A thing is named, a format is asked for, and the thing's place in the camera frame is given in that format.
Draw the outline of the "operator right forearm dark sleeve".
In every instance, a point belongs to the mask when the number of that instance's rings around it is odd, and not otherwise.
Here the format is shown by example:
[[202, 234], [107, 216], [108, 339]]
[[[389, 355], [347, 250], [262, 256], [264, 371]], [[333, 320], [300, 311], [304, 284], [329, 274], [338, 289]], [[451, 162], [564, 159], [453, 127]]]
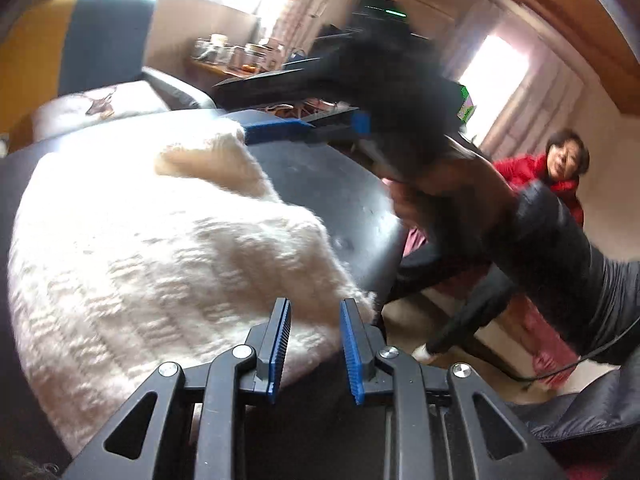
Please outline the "operator right forearm dark sleeve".
[[484, 237], [490, 258], [578, 354], [600, 363], [639, 357], [639, 263], [590, 243], [570, 212], [536, 181]]

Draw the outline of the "operator right hand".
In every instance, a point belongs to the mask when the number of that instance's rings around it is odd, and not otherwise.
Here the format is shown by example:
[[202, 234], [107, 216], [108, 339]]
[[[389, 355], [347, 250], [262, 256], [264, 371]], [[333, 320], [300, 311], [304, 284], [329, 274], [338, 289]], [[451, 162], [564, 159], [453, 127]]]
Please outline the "operator right hand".
[[444, 156], [411, 179], [396, 180], [381, 170], [396, 216], [407, 226], [426, 228], [443, 204], [463, 232], [481, 237], [516, 208], [516, 196], [494, 166], [449, 138]]

